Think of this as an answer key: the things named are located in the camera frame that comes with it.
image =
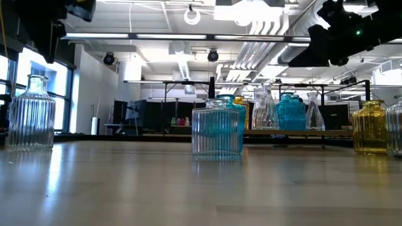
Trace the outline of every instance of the wooden shelf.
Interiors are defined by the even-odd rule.
[[[281,130],[259,130],[248,129],[244,131],[246,135],[287,135],[287,136],[342,136],[351,137],[353,131],[331,130],[331,131],[281,131]]]

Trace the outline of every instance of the wall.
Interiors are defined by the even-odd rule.
[[[119,72],[119,88],[117,91],[116,100],[120,101],[133,101],[140,99],[141,85],[135,83],[124,83],[127,63],[120,63],[118,67]]]
[[[90,56],[82,45],[75,47],[74,62],[77,69],[73,74],[70,132],[90,134],[91,118],[98,111],[101,124],[99,132],[105,134],[103,125],[109,118],[110,106],[115,100],[139,99],[139,89],[123,83],[121,73],[117,74]]]

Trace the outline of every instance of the amber glass jar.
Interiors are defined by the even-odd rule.
[[[243,105],[246,108],[246,121],[244,123],[244,128],[249,129],[249,114],[250,114],[250,105],[249,103],[244,103],[244,96],[237,95],[234,97],[234,103]]]
[[[386,113],[383,100],[363,102],[363,109],[353,113],[354,150],[361,154],[386,154]]]

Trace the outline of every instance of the table surface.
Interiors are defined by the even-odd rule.
[[[0,225],[399,225],[402,162],[343,148],[81,141],[0,151]]]

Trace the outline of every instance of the camera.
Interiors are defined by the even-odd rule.
[[[219,58],[218,52],[216,50],[210,50],[208,54],[209,62],[216,62]]]
[[[105,58],[103,58],[103,62],[105,63],[105,65],[113,65],[114,63],[114,53],[110,52],[110,53],[106,53]]]

